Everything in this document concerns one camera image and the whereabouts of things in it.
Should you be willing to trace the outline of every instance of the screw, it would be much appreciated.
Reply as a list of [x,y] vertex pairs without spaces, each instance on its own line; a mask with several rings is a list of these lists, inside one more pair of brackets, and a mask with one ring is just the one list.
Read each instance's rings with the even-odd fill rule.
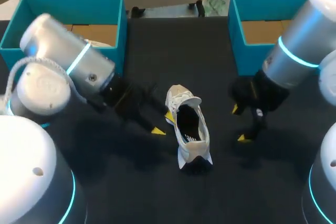
[[91,73],[91,74],[89,75],[89,80],[90,80],[90,81],[96,81],[96,80],[97,80],[97,75],[95,75],[94,73]]

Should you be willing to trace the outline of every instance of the black table surface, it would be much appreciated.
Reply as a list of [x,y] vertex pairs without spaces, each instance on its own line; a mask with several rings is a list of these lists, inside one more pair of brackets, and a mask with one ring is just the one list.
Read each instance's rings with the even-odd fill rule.
[[[0,22],[0,37],[8,22]],[[336,119],[324,102],[317,77],[296,88],[268,117],[248,165],[233,151],[237,131],[250,115],[231,115],[227,95],[237,76],[227,18],[132,19],[124,74],[168,88],[182,84],[202,98],[210,132],[213,169],[187,175],[177,164],[173,129],[156,119],[167,136],[122,124],[113,112],[97,114],[74,99],[48,133],[87,195],[89,223],[301,223],[301,191],[319,145]],[[0,88],[8,70],[0,59]]]

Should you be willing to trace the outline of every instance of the cardboard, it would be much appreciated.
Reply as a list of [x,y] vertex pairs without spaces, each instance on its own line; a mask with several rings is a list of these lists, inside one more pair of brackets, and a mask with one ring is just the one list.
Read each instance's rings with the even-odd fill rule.
[[72,30],[72,25],[64,25],[68,31],[71,31]]
[[283,32],[281,21],[243,21],[248,44],[275,44]]
[[282,29],[283,29],[284,31],[287,30],[287,27],[290,25],[290,22],[291,22],[291,20],[282,20],[282,21],[281,21]]
[[84,39],[115,46],[118,26],[117,25],[73,25],[72,32]]

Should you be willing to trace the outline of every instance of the yellow fingertip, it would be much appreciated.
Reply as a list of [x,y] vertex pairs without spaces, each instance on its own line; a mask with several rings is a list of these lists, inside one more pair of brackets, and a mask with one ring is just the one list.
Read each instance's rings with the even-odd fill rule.
[[171,121],[172,123],[175,123],[174,118],[173,118],[173,114],[172,114],[170,111],[167,112],[167,114],[165,115],[165,117],[166,117],[169,121]]
[[164,133],[163,131],[159,130],[157,127],[155,127],[152,132],[152,134],[157,134],[157,135],[165,135],[166,133]]
[[242,134],[242,135],[238,138],[238,141],[241,142],[241,143],[250,143],[250,142],[252,142],[252,140],[250,140],[250,139],[246,139],[244,134]]
[[232,110],[232,114],[234,114],[237,110],[238,110],[238,105],[235,104],[235,106],[233,107],[233,110]]

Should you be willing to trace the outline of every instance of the shoe tongue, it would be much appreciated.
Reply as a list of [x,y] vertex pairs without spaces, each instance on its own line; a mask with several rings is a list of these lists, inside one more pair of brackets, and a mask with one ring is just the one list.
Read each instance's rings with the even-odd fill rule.
[[188,105],[192,108],[197,108],[202,103],[202,99],[199,97],[190,97],[183,102],[180,103],[180,106],[182,105]]

